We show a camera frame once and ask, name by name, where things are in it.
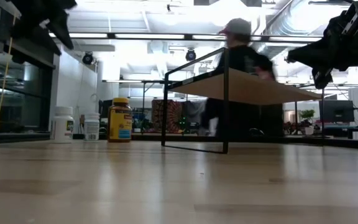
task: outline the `wooden table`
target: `wooden table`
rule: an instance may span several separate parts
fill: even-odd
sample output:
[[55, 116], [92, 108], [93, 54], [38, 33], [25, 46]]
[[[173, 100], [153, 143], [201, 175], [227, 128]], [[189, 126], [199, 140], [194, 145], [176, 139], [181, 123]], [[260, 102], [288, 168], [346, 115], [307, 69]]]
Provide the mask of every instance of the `wooden table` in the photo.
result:
[[358, 223], [358, 150], [229, 147], [0, 144], [0, 224]]

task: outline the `black jacket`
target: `black jacket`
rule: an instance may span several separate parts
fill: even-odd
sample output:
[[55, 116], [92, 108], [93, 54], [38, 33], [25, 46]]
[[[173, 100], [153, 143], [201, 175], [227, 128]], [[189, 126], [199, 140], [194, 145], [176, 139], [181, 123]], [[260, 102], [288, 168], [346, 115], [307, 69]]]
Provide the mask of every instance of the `black jacket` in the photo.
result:
[[[224, 58], [221, 57], [218, 68], [224, 66]], [[238, 46], [229, 49], [229, 67], [250, 75], [258, 75], [257, 71], [270, 72], [272, 78], [273, 63], [264, 55], [258, 54], [253, 48], [248, 46]], [[258, 106], [247, 103], [230, 102], [230, 135], [246, 136], [250, 128], [261, 129], [266, 134], [277, 136], [282, 133], [282, 105]], [[217, 132], [219, 136], [223, 130], [223, 101], [208, 99], [205, 111], [201, 117], [201, 126], [207, 128], [210, 119], [219, 118]]]

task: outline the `white bottle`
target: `white bottle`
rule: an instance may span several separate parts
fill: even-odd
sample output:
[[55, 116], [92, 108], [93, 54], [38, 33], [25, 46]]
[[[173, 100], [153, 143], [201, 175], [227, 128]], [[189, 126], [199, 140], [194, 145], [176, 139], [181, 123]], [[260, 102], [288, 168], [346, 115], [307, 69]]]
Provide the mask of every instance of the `white bottle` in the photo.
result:
[[73, 108], [56, 106], [55, 116], [51, 121], [50, 139], [54, 143], [71, 143], [73, 140]]
[[84, 123], [84, 140], [85, 141], [97, 141], [99, 140], [99, 114], [98, 113], [88, 113], [85, 115]]

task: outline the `security camera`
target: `security camera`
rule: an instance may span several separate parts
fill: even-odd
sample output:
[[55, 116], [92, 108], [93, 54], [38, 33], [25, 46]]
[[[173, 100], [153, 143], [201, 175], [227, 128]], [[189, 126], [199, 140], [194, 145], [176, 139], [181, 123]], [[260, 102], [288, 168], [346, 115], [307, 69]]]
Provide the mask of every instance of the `security camera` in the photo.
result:
[[187, 53], [186, 53], [186, 60], [188, 62], [192, 61], [192, 60], [196, 60], [196, 52], [194, 51], [194, 49], [188, 49]]
[[85, 64], [85, 65], [92, 65], [94, 63], [94, 58], [92, 56], [92, 52], [85, 52], [85, 55], [84, 57], [82, 58], [82, 62]]

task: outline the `person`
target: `person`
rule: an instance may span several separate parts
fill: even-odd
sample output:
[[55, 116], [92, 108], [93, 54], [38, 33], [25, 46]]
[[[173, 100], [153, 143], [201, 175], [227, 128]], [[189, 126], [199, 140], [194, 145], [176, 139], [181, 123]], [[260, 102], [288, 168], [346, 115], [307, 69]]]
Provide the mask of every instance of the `person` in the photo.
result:
[[[273, 63], [266, 56], [258, 54], [249, 46], [251, 35], [250, 22], [240, 18], [233, 19], [219, 33], [226, 36], [230, 68], [246, 72], [250, 75], [257, 75], [266, 80], [275, 81]], [[221, 57], [218, 68], [223, 67], [224, 63], [224, 57]], [[261, 114], [260, 106], [230, 102], [229, 135], [234, 138], [243, 138], [250, 134], [250, 129], [261, 129]], [[219, 118], [216, 136], [220, 137], [223, 131], [223, 100], [209, 98], [201, 115], [199, 135], [206, 134], [206, 130], [209, 128], [209, 121], [216, 117]], [[282, 119], [278, 127], [282, 132]]]

